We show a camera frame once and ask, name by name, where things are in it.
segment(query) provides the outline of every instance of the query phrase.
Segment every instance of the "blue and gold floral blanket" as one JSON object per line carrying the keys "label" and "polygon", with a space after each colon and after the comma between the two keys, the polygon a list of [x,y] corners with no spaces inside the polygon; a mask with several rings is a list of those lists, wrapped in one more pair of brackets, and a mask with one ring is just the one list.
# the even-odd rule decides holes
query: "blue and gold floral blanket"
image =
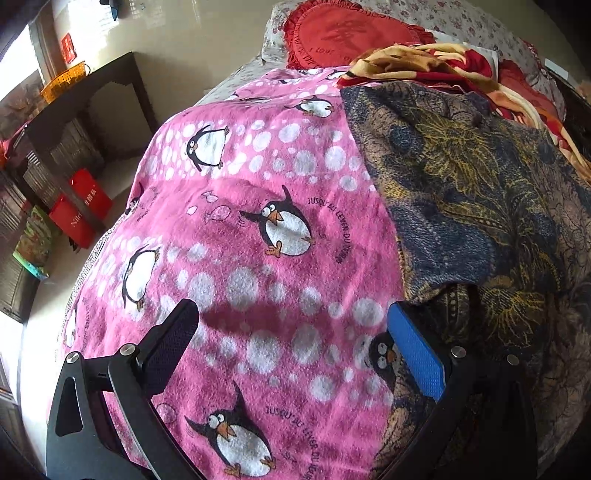
{"label": "blue and gold floral blanket", "polygon": [[[591,398],[590,187],[546,131],[497,117],[476,93],[398,81],[341,95],[396,224],[405,297],[444,342],[524,360],[543,471]],[[429,410],[404,365],[390,388],[376,472]]]}

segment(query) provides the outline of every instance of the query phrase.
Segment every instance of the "red pillow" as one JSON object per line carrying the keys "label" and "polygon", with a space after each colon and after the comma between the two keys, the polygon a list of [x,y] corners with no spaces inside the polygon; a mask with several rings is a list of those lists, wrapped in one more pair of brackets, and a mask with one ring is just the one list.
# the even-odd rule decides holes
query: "red pillow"
{"label": "red pillow", "polygon": [[291,69],[338,67],[370,48],[435,42],[422,27],[368,12],[348,0],[304,2],[291,13],[284,31]]}

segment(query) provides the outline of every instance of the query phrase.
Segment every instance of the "cartoon penguin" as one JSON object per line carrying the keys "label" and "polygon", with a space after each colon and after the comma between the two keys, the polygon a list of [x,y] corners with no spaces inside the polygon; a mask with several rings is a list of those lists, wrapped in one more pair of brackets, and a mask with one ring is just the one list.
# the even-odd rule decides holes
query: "cartoon penguin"
{"label": "cartoon penguin", "polygon": [[275,469],[269,442],[259,427],[248,417],[246,403],[236,382],[236,404],[232,410],[216,410],[206,424],[185,417],[189,426],[204,436],[226,464],[224,473],[240,478],[265,476]]}
{"label": "cartoon penguin", "polygon": [[240,102],[249,102],[249,103],[269,103],[271,99],[269,97],[250,97],[250,98],[240,98]]}
{"label": "cartoon penguin", "polygon": [[70,318],[66,323],[66,328],[64,330],[64,343],[67,347],[74,346],[74,341],[76,341],[76,316],[78,315],[78,305],[76,305],[73,310]]}
{"label": "cartoon penguin", "polygon": [[340,72],[338,70],[333,70],[331,72],[330,75],[328,75],[328,77],[326,77],[326,80],[336,80],[336,79],[340,79],[346,72]]}
{"label": "cartoon penguin", "polygon": [[319,116],[321,118],[326,118],[333,111],[335,111],[335,107],[332,106],[332,103],[330,103],[328,100],[318,98],[316,95],[314,95],[311,98],[302,100],[296,106],[286,108],[296,108],[299,111],[303,112],[304,115]]}
{"label": "cartoon penguin", "polygon": [[138,207],[139,205],[139,200],[141,198],[141,196],[144,194],[144,186],[141,184],[141,182],[139,183],[139,195],[137,197],[134,197],[131,199],[131,202],[129,203],[129,206],[125,209],[124,214],[127,217],[129,217],[132,213],[135,212],[135,209]]}
{"label": "cartoon penguin", "polygon": [[369,344],[369,361],[374,371],[393,387],[400,369],[400,351],[389,332],[376,335]]}
{"label": "cartoon penguin", "polygon": [[146,247],[147,245],[140,248],[129,260],[121,288],[123,307],[126,307],[126,301],[129,299],[135,303],[138,312],[144,306],[146,288],[152,278],[154,265],[160,258],[160,247],[156,250],[144,250]]}
{"label": "cartoon penguin", "polygon": [[199,171],[201,171],[199,165],[218,167],[220,170],[223,167],[222,153],[230,129],[224,127],[217,130],[206,130],[212,126],[203,127],[187,143],[187,155]]}
{"label": "cartoon penguin", "polygon": [[299,83],[301,79],[279,79],[283,85],[289,85],[290,83]]}
{"label": "cartoon penguin", "polygon": [[267,203],[261,213],[240,211],[240,215],[258,223],[262,239],[269,246],[265,255],[296,257],[306,253],[314,241],[308,220],[294,205],[286,186],[281,187],[285,200]]}

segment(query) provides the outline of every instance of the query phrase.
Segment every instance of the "orange basket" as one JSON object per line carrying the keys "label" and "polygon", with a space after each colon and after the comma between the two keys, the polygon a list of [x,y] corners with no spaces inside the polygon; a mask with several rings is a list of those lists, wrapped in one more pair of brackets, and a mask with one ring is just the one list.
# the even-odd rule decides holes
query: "orange basket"
{"label": "orange basket", "polygon": [[47,103],[52,103],[53,100],[58,98],[68,88],[82,80],[85,76],[86,64],[81,61],[79,64],[74,65],[72,68],[67,69],[64,73],[60,73],[55,77],[49,85],[41,91],[41,95],[43,95],[43,98]]}

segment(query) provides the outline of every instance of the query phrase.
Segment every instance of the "metal screw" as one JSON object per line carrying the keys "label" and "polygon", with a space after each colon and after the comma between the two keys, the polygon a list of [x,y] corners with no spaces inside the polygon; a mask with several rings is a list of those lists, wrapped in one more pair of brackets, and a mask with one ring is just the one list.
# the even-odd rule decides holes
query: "metal screw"
{"label": "metal screw", "polygon": [[135,345],[133,343],[126,343],[119,349],[119,353],[123,356],[131,355],[135,352]]}
{"label": "metal screw", "polygon": [[80,358],[80,354],[78,352],[70,352],[66,357],[66,363],[75,364],[78,359]]}
{"label": "metal screw", "polygon": [[513,365],[513,366],[519,365],[519,359],[513,354],[507,355],[507,361],[509,362],[510,365]]}
{"label": "metal screw", "polygon": [[464,358],[466,356],[466,349],[462,346],[456,345],[452,347],[452,355],[455,358]]}

